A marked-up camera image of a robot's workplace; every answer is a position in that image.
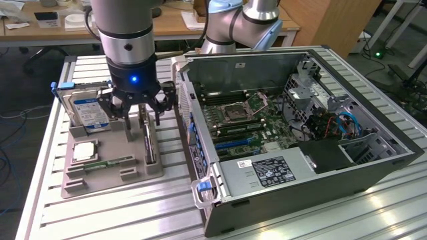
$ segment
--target hard disk drive label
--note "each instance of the hard disk drive label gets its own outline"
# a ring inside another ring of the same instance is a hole
[[[108,125],[108,117],[95,98],[74,101],[82,124],[88,129],[103,128]]]
[[[264,188],[296,180],[283,156],[254,161],[252,166]]]

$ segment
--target desk leg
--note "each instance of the desk leg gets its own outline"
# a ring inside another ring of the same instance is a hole
[[[422,60],[427,58],[427,44],[425,48],[421,50],[419,54],[411,61],[411,63],[407,65],[411,69],[417,68],[421,65]]]
[[[374,46],[377,40],[379,39],[387,25],[390,24],[391,20],[394,19],[394,16],[402,7],[402,4],[403,4],[403,0],[398,0],[398,2],[394,4],[394,7],[393,7],[390,13],[387,14],[385,21],[382,21],[382,24],[379,25],[379,28],[378,28],[371,40],[367,43],[370,48],[373,48],[373,46]]]
[[[284,33],[286,34],[282,35],[284,36],[282,47],[291,47],[295,40],[296,31],[286,31]]]
[[[405,22],[402,23],[399,29],[397,30],[395,34],[393,35],[390,41],[387,42],[386,47],[391,48],[397,42],[397,40],[399,39],[403,31],[406,30],[406,28],[409,27],[410,23],[413,22],[417,14],[419,14],[421,10],[423,9],[423,6],[418,6],[414,11],[410,13],[410,15],[407,16]]]

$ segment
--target robotic arm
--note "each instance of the robotic arm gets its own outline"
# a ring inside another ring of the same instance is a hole
[[[203,54],[232,53],[236,42],[266,51],[278,38],[283,22],[278,0],[211,0]]]
[[[112,88],[103,90],[96,99],[111,119],[128,120],[131,106],[148,104],[159,125],[160,114],[172,109],[176,88],[172,81],[158,81],[151,12],[164,2],[91,0],[112,83]],[[282,29],[278,0],[251,0],[244,6],[242,0],[211,0],[208,21],[202,53],[235,52],[235,41],[264,51]],[[186,52],[176,52],[171,57]],[[160,90],[162,101],[156,99]]]
[[[175,102],[175,84],[159,83],[152,8],[163,0],[91,0],[99,37],[107,56],[112,88],[98,95],[110,118],[128,119],[132,105],[148,104],[159,116]],[[163,90],[164,99],[156,95]]]

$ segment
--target blue latch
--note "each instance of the blue latch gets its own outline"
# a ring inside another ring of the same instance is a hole
[[[58,92],[58,83],[56,82],[52,82],[51,83],[51,92],[54,94],[54,96],[58,98],[59,102],[62,102],[62,99],[60,99],[60,95],[59,95],[59,92]]]
[[[203,181],[198,184],[198,191],[204,192],[212,189],[212,185],[210,181]]]
[[[75,89],[75,83],[74,82],[63,82],[60,85],[59,85],[59,88],[63,89],[63,90],[67,90],[67,89]]]

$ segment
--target floor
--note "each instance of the floor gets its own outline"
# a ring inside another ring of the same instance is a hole
[[[366,30],[375,32],[385,15],[374,18]],[[381,39],[386,39],[391,30],[398,25],[394,21],[386,29]],[[407,67],[419,50],[427,43],[427,36],[418,33],[413,29],[407,29],[402,38],[394,46],[395,56],[387,55],[381,62],[387,64],[397,64],[402,67],[403,71],[413,74],[414,70]],[[382,46],[378,42],[373,48],[375,51]],[[160,51],[174,51],[178,48],[176,42],[159,42],[158,49]],[[62,66],[64,58],[59,53],[52,52],[44,56],[35,64],[35,74],[27,76],[22,71],[22,64],[40,48],[31,48],[28,54],[22,54],[18,48],[11,48],[8,53],[0,57],[0,112],[10,110],[26,110],[36,106],[52,104],[54,96],[51,94],[50,85],[60,78]],[[64,47],[71,55],[90,56],[103,54],[95,51],[91,45],[76,45]],[[348,56],[347,61],[360,71],[362,74],[381,68],[382,66],[365,59],[360,55],[352,54]],[[383,82],[391,83],[394,79],[387,75],[387,69],[370,74],[370,78]],[[427,69],[423,71],[421,79],[427,78]],[[32,111],[28,116],[36,117],[50,113],[50,108],[43,108]],[[20,124],[23,119],[20,117],[7,119],[14,124]],[[0,118],[0,139],[8,136],[15,130],[14,126],[4,124],[6,119]],[[8,181],[0,186],[0,213],[15,202],[19,194],[22,196],[12,211],[0,215],[0,240],[15,239],[15,234],[22,217],[22,211],[26,203],[27,192],[31,185],[34,169],[38,161],[39,149],[46,131],[48,118],[30,119],[26,123],[26,135],[22,140],[12,147],[7,148],[7,154],[11,162],[15,165],[16,175],[19,177],[22,191],[19,191],[15,178],[8,178]],[[0,172],[0,182],[4,179],[6,171]]]

